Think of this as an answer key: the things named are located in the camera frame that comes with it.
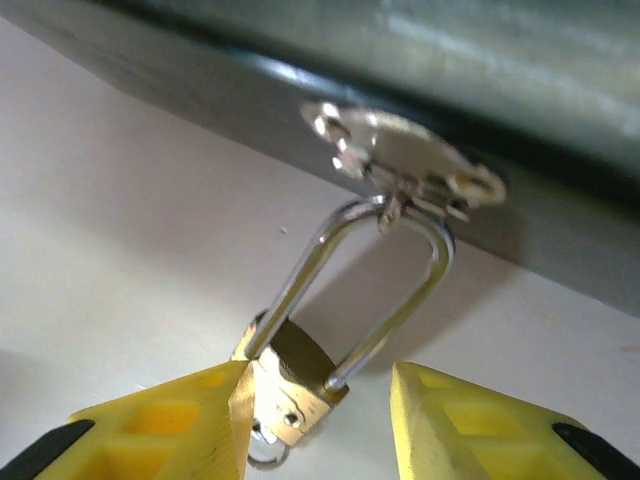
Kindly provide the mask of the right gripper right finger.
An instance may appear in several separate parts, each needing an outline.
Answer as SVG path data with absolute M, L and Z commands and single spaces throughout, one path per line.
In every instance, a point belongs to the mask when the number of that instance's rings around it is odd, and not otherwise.
M 392 369 L 402 479 L 636 479 L 638 465 L 559 412 L 410 362 Z

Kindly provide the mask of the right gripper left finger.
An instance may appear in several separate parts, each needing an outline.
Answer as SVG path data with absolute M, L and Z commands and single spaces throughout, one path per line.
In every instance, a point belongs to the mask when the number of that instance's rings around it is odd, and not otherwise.
M 255 386 L 228 361 L 73 414 L 9 461 L 4 479 L 242 479 Z

